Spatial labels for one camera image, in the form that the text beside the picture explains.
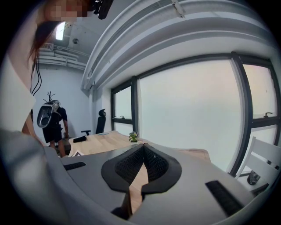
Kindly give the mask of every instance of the black chair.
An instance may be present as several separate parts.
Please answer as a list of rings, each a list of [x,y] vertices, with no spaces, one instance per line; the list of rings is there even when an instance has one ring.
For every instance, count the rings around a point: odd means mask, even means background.
[[[100,134],[100,133],[103,133],[103,132],[104,132],[105,121],[106,121],[105,109],[102,109],[101,111],[99,111],[98,114],[99,114],[100,116],[98,117],[98,120],[97,120],[96,134]],[[86,133],[87,136],[90,135],[89,132],[91,132],[91,130],[81,131],[81,133]]]

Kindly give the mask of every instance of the chair backrest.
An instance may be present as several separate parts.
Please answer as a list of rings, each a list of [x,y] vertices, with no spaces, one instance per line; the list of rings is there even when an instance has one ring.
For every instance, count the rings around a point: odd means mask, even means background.
[[[104,127],[105,127],[105,121],[106,121],[106,113],[105,109],[102,109],[98,113],[100,116],[98,117],[97,120],[97,129],[96,129],[96,134],[100,134],[104,132]]]
[[[263,158],[266,158],[267,160],[281,167],[281,148],[260,141],[256,139],[256,137],[253,137],[246,159],[236,176],[236,178],[238,178],[241,172],[243,171],[244,167],[248,166],[265,181],[267,181],[269,186],[271,186],[274,183],[276,177],[278,176],[280,169],[275,169],[272,165],[269,165],[267,162],[253,155],[252,152]]]

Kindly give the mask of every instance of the black shorts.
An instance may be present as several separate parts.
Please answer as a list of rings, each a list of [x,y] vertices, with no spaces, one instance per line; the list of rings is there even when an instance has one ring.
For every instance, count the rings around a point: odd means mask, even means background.
[[[58,142],[62,139],[61,126],[58,126],[57,128],[51,128],[51,127],[43,128],[43,134],[46,143],[49,143],[51,141]]]

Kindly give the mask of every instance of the window handle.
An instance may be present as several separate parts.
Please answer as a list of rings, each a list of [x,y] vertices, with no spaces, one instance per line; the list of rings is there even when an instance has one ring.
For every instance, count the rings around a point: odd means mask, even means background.
[[[266,112],[264,118],[268,118],[268,114],[273,114],[272,112]]]

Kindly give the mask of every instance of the cable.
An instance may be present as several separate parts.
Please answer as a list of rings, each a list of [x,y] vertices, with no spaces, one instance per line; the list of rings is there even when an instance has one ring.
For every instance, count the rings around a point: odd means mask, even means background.
[[[39,73],[38,73],[38,70],[37,70],[37,62],[38,62],[38,57],[36,58],[36,61],[35,61],[35,63],[33,64],[33,66],[36,67],[36,71],[37,71],[37,75],[38,75],[38,81],[37,81],[37,84],[36,84],[35,88],[32,90],[31,94],[33,94],[33,92],[35,91],[36,87],[37,87],[38,84],[39,84],[39,80],[40,80],[40,78],[39,78]]]
[[[38,53],[38,70],[37,70],[37,72],[38,72],[38,74],[39,74],[39,77],[40,77],[40,86],[39,86],[39,88],[37,89],[37,91],[39,91],[39,89],[41,88],[41,85],[42,85],[42,77],[41,77],[41,74],[40,74],[40,58],[39,58],[39,53]]]

